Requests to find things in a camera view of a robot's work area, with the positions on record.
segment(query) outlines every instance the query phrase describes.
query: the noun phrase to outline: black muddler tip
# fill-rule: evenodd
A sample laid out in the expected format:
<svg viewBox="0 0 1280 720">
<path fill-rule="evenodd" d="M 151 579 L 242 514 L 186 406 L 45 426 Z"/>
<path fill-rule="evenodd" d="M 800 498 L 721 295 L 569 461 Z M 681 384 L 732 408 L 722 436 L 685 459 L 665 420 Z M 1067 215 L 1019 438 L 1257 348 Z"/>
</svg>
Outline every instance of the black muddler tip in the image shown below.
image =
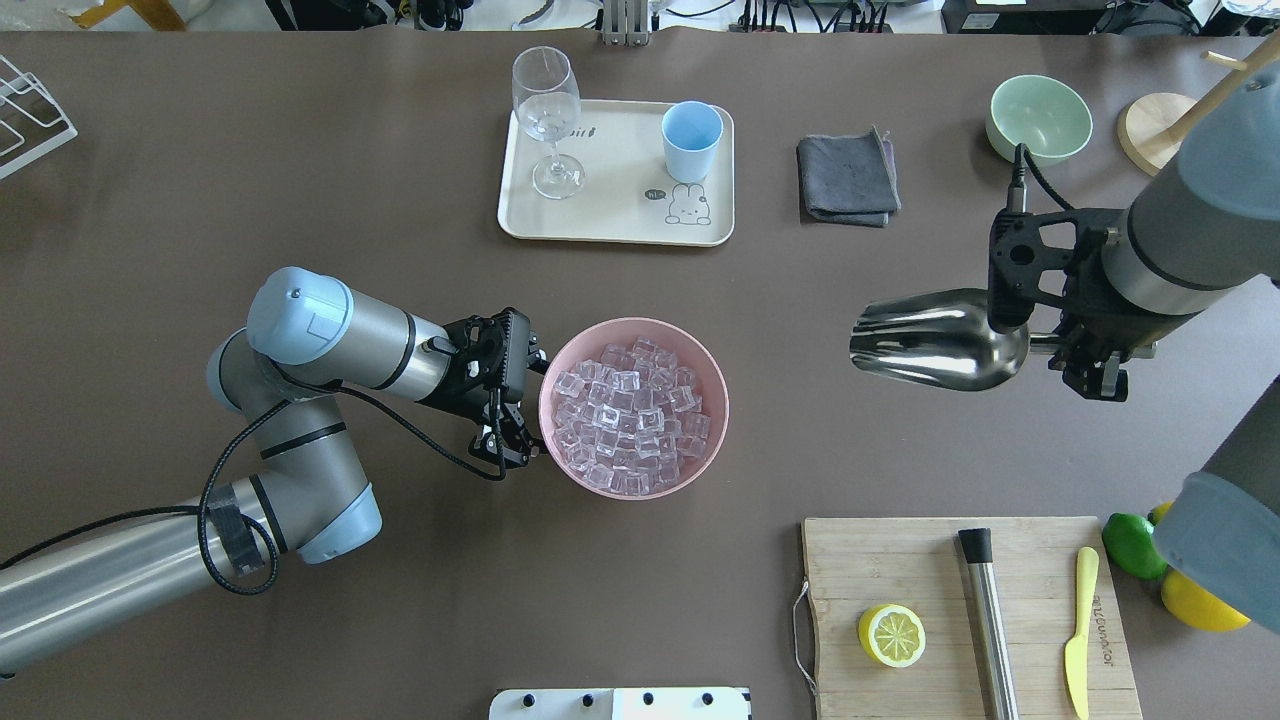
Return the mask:
<svg viewBox="0 0 1280 720">
<path fill-rule="evenodd" d="M 991 562 L 991 528 L 969 528 L 956 534 L 960 536 L 965 562 Z"/>
</svg>

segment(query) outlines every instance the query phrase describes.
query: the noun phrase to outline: wine glass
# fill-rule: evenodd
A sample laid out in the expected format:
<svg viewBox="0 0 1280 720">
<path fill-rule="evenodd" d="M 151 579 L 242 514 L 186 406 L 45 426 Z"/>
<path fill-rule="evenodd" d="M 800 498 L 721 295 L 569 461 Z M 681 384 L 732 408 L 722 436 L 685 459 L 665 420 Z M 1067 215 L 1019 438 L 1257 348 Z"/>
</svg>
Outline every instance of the wine glass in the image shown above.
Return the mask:
<svg viewBox="0 0 1280 720">
<path fill-rule="evenodd" d="M 556 149 L 557 141 L 577 128 L 582 114 L 568 56 L 547 46 L 521 53 L 511 67 L 511 100 L 521 129 L 539 142 L 552 143 L 552 154 L 534 165 L 534 190 L 552 200 L 582 190 L 582 163 Z"/>
</svg>

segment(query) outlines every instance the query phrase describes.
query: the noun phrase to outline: blue cup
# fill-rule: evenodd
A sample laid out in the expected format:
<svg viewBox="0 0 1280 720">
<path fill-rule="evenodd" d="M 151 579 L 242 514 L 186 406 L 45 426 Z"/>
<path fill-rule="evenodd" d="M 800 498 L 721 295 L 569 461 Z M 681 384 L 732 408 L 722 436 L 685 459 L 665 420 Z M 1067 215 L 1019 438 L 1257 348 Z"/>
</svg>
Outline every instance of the blue cup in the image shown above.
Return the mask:
<svg viewBox="0 0 1280 720">
<path fill-rule="evenodd" d="M 662 117 L 667 173 L 676 182 L 698 182 L 712 172 L 724 120 L 716 108 L 696 100 L 672 105 Z"/>
</svg>

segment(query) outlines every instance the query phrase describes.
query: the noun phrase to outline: pink bowl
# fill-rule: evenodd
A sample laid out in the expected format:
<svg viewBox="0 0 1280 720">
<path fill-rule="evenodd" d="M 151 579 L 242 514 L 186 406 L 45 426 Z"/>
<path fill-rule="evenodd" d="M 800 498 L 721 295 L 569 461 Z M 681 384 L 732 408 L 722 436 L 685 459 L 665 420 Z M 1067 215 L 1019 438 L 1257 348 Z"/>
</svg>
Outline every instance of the pink bowl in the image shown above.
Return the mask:
<svg viewBox="0 0 1280 720">
<path fill-rule="evenodd" d="M 707 437 L 707 456 L 700 462 L 686 464 L 681 469 L 677 484 L 653 495 L 613 495 L 612 492 L 594 488 L 575 477 L 568 469 L 568 462 L 564 460 L 559 446 L 550 441 L 552 433 L 556 432 L 556 397 L 552 388 L 556 386 L 556 378 L 562 372 L 573 368 L 582 360 L 599 359 L 605 345 L 616 343 L 631 347 L 631 343 L 639 336 L 648 337 L 659 347 L 675 352 L 680 357 L 680 364 L 691 369 L 698 375 L 698 386 L 703 396 L 703 414 L 712 419 L 712 430 Z M 676 325 L 648 318 L 605 320 L 577 333 L 577 337 L 568 341 L 556 355 L 556 359 L 552 360 L 550 368 L 547 369 L 547 378 L 543 380 L 543 388 L 538 393 L 538 425 L 541 428 L 543 437 L 548 439 L 547 452 L 552 456 L 552 460 L 559 465 L 559 469 L 566 475 L 573 478 L 573 482 L 577 484 L 596 495 L 614 500 L 653 500 L 671 495 L 694 482 L 712 464 L 712 460 L 716 459 L 719 446 L 724 442 L 724 432 L 728 429 L 728 387 L 724 384 L 724 375 L 721 373 L 719 365 L 716 364 L 712 354 L 694 336 Z"/>
</svg>

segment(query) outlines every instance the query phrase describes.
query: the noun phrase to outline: gray cloth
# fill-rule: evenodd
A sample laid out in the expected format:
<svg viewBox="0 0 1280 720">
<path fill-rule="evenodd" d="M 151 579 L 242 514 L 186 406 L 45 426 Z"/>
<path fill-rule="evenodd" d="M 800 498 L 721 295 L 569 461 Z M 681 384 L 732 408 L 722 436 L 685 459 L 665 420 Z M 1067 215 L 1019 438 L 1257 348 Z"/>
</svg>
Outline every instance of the gray cloth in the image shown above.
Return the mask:
<svg viewBox="0 0 1280 720">
<path fill-rule="evenodd" d="M 902 209 L 893 146 L 874 126 L 859 136 L 806 136 L 796 155 L 804 206 L 814 219 L 884 227 Z"/>
</svg>

